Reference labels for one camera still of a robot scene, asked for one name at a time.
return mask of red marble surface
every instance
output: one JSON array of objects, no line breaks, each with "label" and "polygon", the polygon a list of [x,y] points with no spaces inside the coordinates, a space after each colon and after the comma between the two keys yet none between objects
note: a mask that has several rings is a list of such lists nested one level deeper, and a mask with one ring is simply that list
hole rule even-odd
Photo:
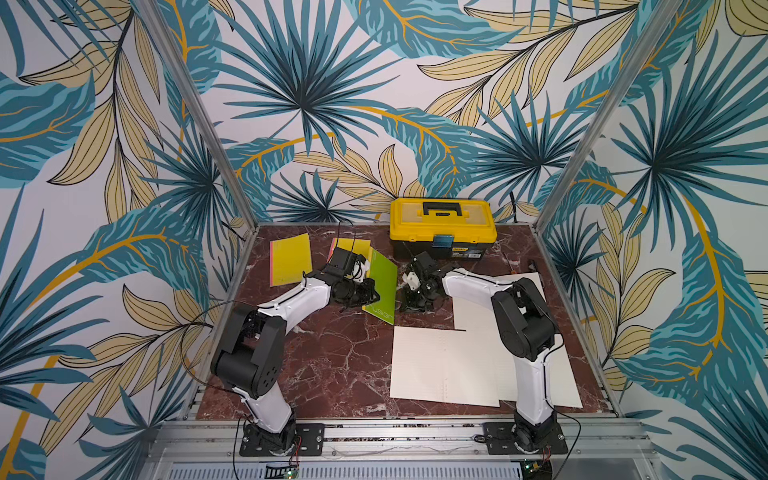
[{"label": "red marble surface", "polygon": [[[357,237],[371,240],[379,252],[392,258],[389,227],[357,226]],[[238,298],[249,303],[263,303],[293,287],[270,287],[270,241],[310,234],[315,268],[326,261],[336,226],[264,226],[253,246],[246,276]],[[342,226],[341,237],[352,237],[351,227]],[[541,273],[548,305],[560,326],[581,396],[582,409],[564,412],[607,411],[598,383],[584,357],[584,351],[573,330],[562,300],[541,257],[528,225],[498,226],[498,240],[479,262],[462,266],[476,273],[497,276],[510,273],[509,263],[519,261],[518,272],[527,271],[534,260]],[[400,272],[406,261],[397,261]],[[447,299],[434,313],[396,315],[398,326],[452,329],[453,306]],[[389,376],[392,368],[392,326],[361,309],[342,310],[328,305],[313,313],[286,336],[283,371],[278,383],[289,404],[300,418],[411,416],[411,415],[508,415],[513,402],[501,402],[499,408],[457,405],[452,403],[390,399]],[[215,377],[211,382],[220,386]],[[236,419],[245,412],[240,397],[208,388],[204,394],[198,419]]]}]

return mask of white paper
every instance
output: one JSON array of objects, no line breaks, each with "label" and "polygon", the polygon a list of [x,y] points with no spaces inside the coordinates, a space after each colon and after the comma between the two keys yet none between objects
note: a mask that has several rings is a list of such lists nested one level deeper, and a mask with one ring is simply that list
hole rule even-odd
[{"label": "white paper", "polygon": [[[500,280],[519,280],[522,277],[533,280],[536,287],[541,291],[541,295],[544,296],[538,273],[505,275],[498,278]],[[452,301],[454,328],[478,333],[482,336],[480,341],[486,345],[485,348],[493,361],[498,398],[516,402],[518,399],[518,381],[515,376],[515,356],[504,347],[502,339],[498,335],[496,317],[493,311],[469,300],[453,298]],[[555,335],[555,348],[562,341],[560,334]],[[547,368],[547,375],[552,389],[552,403],[557,406],[581,408],[581,397],[576,388],[576,379],[573,370],[571,370],[571,362],[568,360],[568,352],[566,352],[565,347],[552,353],[548,361],[550,366]]]},{"label": "white paper", "polygon": [[396,326],[389,396],[498,407],[484,341],[476,332]]}]

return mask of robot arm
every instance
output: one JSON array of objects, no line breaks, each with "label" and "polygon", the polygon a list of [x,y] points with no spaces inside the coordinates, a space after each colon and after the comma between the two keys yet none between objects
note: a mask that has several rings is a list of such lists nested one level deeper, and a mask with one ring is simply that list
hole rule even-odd
[{"label": "robot arm", "polygon": [[434,260],[428,253],[420,253],[413,259],[411,271],[422,276],[416,279],[417,282],[413,281],[413,276],[411,282],[406,277],[410,294],[424,290],[425,285],[434,290],[433,285],[438,284],[446,295],[493,310],[502,343],[515,356],[518,382],[515,439],[524,452],[539,450],[557,425],[557,416],[551,407],[549,378],[546,376],[550,362],[548,354],[554,346],[556,329],[544,298],[529,279],[509,282],[463,268],[437,270],[430,267],[432,264]]},{"label": "robot arm", "polygon": [[[283,366],[285,335],[332,298],[348,307],[378,301],[373,280],[363,279],[368,269],[362,255],[336,248],[323,268],[314,270],[283,295],[255,310],[244,304],[233,308],[211,372],[242,397],[241,402],[272,444],[271,451],[286,451],[296,428],[293,410],[276,383]],[[254,347],[245,343],[250,337],[258,338]]]}]

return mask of wallpaper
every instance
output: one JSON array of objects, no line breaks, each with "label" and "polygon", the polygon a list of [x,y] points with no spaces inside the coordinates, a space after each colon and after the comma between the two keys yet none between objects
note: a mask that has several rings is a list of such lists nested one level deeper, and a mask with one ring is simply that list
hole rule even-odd
[{"label": "wallpaper", "polygon": [[[634,82],[545,240],[668,478],[762,479],[768,2],[701,3],[695,35],[678,38],[695,9],[683,2],[648,58],[659,75]],[[682,55],[658,62],[671,42]]]},{"label": "wallpaper", "polygon": [[203,100],[262,222],[388,221],[396,197],[508,221],[511,195],[532,221],[655,4],[232,0],[196,71],[219,72]]},{"label": "wallpaper", "polygon": [[[217,38],[207,2],[161,6]],[[0,478],[135,478],[245,222],[130,2],[2,0],[0,20]],[[185,46],[203,91],[217,53]]]}]

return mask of toolbox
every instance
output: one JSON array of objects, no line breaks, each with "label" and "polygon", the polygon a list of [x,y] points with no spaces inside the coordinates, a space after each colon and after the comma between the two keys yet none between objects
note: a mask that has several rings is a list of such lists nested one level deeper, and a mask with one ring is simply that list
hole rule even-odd
[{"label": "toolbox", "polygon": [[395,258],[480,260],[496,241],[491,206],[482,200],[398,198],[389,211]]}]

